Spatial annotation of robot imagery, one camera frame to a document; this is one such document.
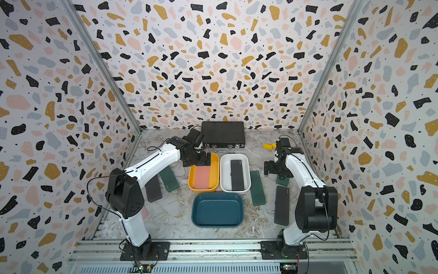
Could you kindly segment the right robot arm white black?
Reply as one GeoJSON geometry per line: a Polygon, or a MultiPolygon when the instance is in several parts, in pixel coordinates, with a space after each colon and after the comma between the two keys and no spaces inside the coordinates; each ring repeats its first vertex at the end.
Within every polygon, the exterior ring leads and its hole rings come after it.
{"type": "Polygon", "coordinates": [[[338,192],[318,178],[298,147],[277,144],[273,161],[266,161],[264,174],[294,178],[300,187],[295,207],[295,222],[277,236],[278,251],[284,255],[293,247],[300,247],[310,236],[325,241],[317,233],[336,229],[338,217],[338,192]]]}

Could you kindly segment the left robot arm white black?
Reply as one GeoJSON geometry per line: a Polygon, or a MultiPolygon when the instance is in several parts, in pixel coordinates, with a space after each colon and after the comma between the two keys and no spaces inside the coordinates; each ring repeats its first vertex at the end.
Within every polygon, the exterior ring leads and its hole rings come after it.
{"type": "Polygon", "coordinates": [[[204,135],[194,129],[182,138],[168,138],[160,147],[151,146],[154,153],[141,162],[124,170],[114,169],[106,176],[108,188],[105,197],[111,208],[99,204],[97,207],[119,218],[133,260],[145,260],[152,253],[151,236],[141,214],[145,186],[174,162],[182,161],[184,167],[211,165],[211,153],[201,147],[203,138],[204,135]]]}

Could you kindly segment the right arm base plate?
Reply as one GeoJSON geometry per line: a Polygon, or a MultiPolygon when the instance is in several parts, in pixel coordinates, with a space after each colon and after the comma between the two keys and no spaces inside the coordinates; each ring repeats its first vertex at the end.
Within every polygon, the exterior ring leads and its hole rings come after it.
{"type": "Polygon", "coordinates": [[[286,245],[281,241],[260,242],[263,260],[298,260],[307,259],[308,250],[304,245],[286,245]]]}

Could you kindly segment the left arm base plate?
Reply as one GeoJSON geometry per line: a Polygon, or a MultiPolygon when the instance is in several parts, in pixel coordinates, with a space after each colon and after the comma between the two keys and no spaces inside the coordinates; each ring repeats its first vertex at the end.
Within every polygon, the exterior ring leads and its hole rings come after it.
{"type": "Polygon", "coordinates": [[[170,242],[145,242],[141,247],[136,247],[125,243],[120,261],[166,261],[170,245],[170,242]]]}

